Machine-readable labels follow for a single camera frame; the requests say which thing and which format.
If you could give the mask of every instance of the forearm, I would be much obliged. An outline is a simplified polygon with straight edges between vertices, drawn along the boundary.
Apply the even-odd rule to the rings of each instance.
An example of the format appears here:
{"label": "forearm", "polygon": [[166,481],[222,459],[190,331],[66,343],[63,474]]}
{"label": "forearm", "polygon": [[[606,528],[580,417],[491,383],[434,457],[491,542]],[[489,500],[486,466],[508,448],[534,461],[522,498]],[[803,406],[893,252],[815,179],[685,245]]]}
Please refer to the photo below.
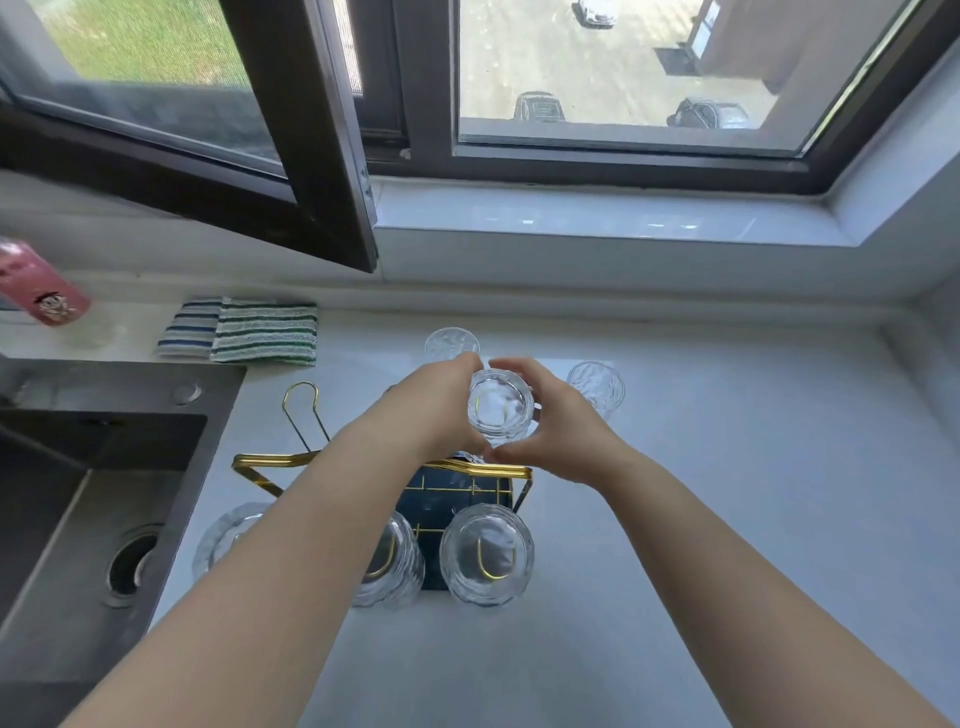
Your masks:
{"label": "forearm", "polygon": [[365,418],[334,438],[67,726],[126,726],[131,715],[157,727],[297,722],[383,525],[422,464]]}
{"label": "forearm", "polygon": [[600,490],[736,728],[949,725],[667,470],[617,467]]}

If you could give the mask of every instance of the car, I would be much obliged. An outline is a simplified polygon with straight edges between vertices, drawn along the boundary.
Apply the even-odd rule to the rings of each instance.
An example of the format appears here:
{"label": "car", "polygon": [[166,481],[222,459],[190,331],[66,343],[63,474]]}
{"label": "car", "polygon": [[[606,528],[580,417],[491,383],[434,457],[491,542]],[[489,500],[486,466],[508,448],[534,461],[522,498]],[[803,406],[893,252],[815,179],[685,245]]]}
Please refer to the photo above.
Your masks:
{"label": "car", "polygon": [[516,121],[566,121],[560,99],[547,91],[524,91],[516,97]]}
{"label": "car", "polygon": [[577,13],[584,25],[612,28],[620,13],[619,0],[577,0]]}
{"label": "car", "polygon": [[727,101],[686,98],[667,119],[671,127],[689,129],[752,129],[750,117],[739,104]]}

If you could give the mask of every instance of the striped cloth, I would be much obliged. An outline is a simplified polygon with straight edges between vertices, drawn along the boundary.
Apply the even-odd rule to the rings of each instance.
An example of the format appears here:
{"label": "striped cloth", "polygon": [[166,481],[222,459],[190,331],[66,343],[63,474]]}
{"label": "striped cloth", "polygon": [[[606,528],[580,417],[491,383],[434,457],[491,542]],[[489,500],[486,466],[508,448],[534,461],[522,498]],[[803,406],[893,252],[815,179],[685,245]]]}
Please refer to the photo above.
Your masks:
{"label": "striped cloth", "polygon": [[209,358],[223,302],[219,298],[195,299],[181,306],[156,342],[156,355]]}
{"label": "striped cloth", "polygon": [[213,361],[317,363],[317,305],[223,299]]}

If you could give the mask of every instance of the green grass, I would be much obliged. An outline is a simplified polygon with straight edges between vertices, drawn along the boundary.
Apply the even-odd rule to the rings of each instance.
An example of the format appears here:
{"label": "green grass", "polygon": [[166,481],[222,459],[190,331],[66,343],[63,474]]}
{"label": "green grass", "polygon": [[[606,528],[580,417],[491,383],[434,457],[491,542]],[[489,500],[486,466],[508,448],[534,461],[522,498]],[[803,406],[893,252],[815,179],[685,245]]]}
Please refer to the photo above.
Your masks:
{"label": "green grass", "polygon": [[39,14],[90,81],[250,86],[217,0],[60,0]]}

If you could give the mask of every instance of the person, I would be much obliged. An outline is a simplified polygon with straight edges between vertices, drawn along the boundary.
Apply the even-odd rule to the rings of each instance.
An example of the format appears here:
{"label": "person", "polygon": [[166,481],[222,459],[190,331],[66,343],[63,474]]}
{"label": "person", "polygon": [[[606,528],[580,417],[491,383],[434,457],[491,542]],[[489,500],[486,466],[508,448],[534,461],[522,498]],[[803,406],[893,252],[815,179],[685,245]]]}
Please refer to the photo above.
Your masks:
{"label": "person", "polygon": [[467,450],[599,492],[735,728],[949,726],[537,361],[491,361],[540,403],[533,435],[491,449],[467,420],[481,366],[465,353],[421,367],[342,429],[63,725],[295,725],[401,490],[424,462]]}

